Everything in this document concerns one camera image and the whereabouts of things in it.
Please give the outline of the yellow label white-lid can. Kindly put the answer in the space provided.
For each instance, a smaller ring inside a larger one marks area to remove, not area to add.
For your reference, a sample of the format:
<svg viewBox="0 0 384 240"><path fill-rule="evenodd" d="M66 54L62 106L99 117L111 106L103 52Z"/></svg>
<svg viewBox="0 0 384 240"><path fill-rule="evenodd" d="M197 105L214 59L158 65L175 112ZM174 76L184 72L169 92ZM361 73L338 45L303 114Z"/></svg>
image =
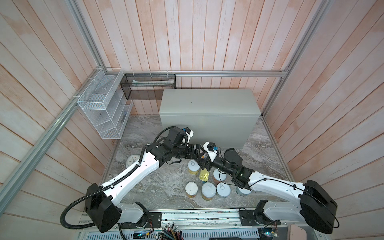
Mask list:
<svg viewBox="0 0 384 240"><path fill-rule="evenodd" d="M198 165L198 163L195 161L195 160L190 160L188 162L188 172L189 174L191 175L198 175L199 172L200 172L200 166Z"/></svg>

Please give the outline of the yellow can plain lid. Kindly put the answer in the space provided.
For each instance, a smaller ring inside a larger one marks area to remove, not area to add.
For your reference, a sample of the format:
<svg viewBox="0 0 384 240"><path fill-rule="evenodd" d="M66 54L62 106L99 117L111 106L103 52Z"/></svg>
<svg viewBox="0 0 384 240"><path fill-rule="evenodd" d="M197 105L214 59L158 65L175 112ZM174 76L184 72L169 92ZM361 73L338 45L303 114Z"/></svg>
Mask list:
<svg viewBox="0 0 384 240"><path fill-rule="evenodd" d="M186 194L189 198L194 198L198 193L199 187L194 182L189 182L185 186Z"/></svg>

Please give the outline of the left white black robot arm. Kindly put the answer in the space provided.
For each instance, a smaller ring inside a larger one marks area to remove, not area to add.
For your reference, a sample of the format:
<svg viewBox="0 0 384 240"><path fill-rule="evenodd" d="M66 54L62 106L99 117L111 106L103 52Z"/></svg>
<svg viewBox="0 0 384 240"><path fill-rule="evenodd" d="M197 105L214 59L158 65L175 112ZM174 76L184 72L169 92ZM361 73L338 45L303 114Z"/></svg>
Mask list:
<svg viewBox="0 0 384 240"><path fill-rule="evenodd" d="M144 227L149 220L148 210L139 202L122 204L126 194L147 175L171 159L191 159L193 146L189 145L193 131L189 128L168 127L168 136L142 148L139 159L112 180L101 186L91 185L87 193L85 211L101 233L116 224L131 223Z"/></svg>

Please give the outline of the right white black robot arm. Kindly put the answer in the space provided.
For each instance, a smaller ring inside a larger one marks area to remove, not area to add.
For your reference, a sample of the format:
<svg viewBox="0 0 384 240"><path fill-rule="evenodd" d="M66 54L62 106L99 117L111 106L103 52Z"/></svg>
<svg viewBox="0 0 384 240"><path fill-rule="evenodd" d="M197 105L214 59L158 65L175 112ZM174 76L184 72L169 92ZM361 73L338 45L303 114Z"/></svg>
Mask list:
<svg viewBox="0 0 384 240"><path fill-rule="evenodd" d="M331 234L340 226L336 213L338 205L315 181L295 183L261 174L243 166L243 159L234 149L220 155L219 148L207 142L204 146L188 146L188 158L195 160L201 169L218 169L229 175L234 186L248 191L267 193L284 200L283 207L274 207L260 201L256 207L257 221L269 224L275 220L305 222L313 229Z"/></svg>

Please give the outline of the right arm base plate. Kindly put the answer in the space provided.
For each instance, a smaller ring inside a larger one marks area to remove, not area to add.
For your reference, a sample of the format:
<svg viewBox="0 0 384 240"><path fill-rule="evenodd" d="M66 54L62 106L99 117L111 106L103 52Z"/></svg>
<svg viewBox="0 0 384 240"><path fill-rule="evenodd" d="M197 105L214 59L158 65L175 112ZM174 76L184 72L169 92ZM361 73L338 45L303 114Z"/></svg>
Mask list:
<svg viewBox="0 0 384 240"><path fill-rule="evenodd" d="M239 208L239 217L242 226L279 226L280 220L270 220L264 213L257 212L256 210L247 210L245 208Z"/></svg>

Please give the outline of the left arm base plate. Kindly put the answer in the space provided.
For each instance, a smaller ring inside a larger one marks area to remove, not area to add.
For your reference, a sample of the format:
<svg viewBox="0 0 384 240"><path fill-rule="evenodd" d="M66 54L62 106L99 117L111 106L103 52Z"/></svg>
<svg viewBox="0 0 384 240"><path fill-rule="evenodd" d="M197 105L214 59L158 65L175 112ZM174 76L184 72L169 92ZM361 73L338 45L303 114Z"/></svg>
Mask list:
<svg viewBox="0 0 384 240"><path fill-rule="evenodd" d="M139 220L138 223L123 223L122 229L133 229L133 230L149 230L150 228L160 228L162 223L161 212L149 212Z"/></svg>

